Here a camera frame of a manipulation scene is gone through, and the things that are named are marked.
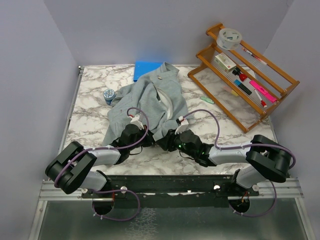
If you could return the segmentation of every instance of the tape roll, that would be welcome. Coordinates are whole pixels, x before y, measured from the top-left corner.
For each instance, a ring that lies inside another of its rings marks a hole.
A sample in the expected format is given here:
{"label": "tape roll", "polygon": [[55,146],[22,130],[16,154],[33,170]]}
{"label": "tape roll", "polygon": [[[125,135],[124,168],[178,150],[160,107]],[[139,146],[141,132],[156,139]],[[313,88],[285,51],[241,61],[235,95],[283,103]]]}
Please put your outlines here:
{"label": "tape roll", "polygon": [[226,50],[235,50],[242,40],[242,35],[237,30],[223,28],[219,31],[216,43],[219,47]]}

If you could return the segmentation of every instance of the tabletop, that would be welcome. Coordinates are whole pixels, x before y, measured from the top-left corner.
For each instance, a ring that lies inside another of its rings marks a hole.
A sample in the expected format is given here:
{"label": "tabletop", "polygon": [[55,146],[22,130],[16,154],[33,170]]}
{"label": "tabletop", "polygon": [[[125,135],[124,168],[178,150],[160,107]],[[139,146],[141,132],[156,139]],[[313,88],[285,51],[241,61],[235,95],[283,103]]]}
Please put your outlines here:
{"label": "tabletop", "polygon": [[[240,144],[251,141],[256,134],[274,140],[271,123],[268,119],[261,122],[248,133],[242,130],[216,105],[203,100],[204,92],[188,77],[195,66],[175,65],[179,69],[178,80],[182,86],[182,95],[188,111],[207,109],[220,124],[219,144]],[[86,66],[77,92],[71,121],[66,135],[65,147],[72,141],[78,141],[85,147],[99,147],[109,126],[107,105],[103,92],[106,89],[118,91],[121,87],[134,83],[134,65]],[[212,91],[217,91],[221,79],[209,69],[202,71],[197,79]],[[228,103],[230,93],[218,92]],[[243,123],[250,125],[255,121],[254,111],[242,104],[242,98],[233,105],[233,112]],[[217,136],[214,119],[205,112],[197,112],[189,121],[189,129],[198,135],[202,142],[211,144]],[[237,169],[246,167],[246,163],[226,163],[215,167],[203,167],[194,160],[183,158],[178,151],[163,151],[159,146],[146,147],[138,155],[131,155],[119,165],[101,165],[92,168],[106,175],[231,175]]]}

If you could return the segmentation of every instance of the gray shirt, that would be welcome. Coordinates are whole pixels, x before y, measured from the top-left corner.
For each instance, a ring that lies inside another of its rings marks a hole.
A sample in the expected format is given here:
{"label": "gray shirt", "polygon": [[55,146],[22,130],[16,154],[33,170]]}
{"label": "gray shirt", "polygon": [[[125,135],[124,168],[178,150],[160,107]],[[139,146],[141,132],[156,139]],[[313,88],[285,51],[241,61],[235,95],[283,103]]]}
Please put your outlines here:
{"label": "gray shirt", "polygon": [[[182,88],[178,82],[179,70],[164,62],[159,68],[139,77],[136,83],[124,86],[112,100],[113,108],[108,112],[109,128],[102,145],[108,145],[119,138],[131,121],[127,109],[136,107],[145,112],[149,120],[149,130],[155,141],[163,138],[168,130],[176,129],[176,119],[187,114],[188,108]],[[130,110],[131,115],[138,113]]]}

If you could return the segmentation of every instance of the green object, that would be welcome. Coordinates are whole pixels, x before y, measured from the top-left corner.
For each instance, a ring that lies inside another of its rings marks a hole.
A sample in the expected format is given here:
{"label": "green object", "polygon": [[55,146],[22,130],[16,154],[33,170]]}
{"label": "green object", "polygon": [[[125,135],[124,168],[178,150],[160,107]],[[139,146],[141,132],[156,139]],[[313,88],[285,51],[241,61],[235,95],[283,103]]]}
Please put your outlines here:
{"label": "green object", "polygon": [[200,99],[205,101],[205,102],[207,102],[207,103],[209,103],[209,104],[215,104],[215,102],[212,101],[212,99],[207,97],[207,96],[202,96],[202,97],[200,97]]}

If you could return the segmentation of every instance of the wall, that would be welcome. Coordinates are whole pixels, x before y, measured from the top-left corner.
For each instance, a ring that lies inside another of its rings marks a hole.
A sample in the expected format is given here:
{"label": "wall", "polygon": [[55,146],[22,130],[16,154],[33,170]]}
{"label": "wall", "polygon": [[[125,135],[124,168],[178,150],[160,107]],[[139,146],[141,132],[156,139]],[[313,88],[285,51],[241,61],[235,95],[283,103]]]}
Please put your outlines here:
{"label": "wall", "polygon": [[301,83],[272,114],[281,144],[291,149],[297,164],[305,205],[320,239],[320,2],[295,0],[264,55]]}
{"label": "wall", "polygon": [[136,60],[198,63],[223,22],[264,52],[291,0],[44,0],[72,55],[81,65]]}
{"label": "wall", "polygon": [[2,1],[0,29],[0,234],[25,240],[78,65],[41,0]]}

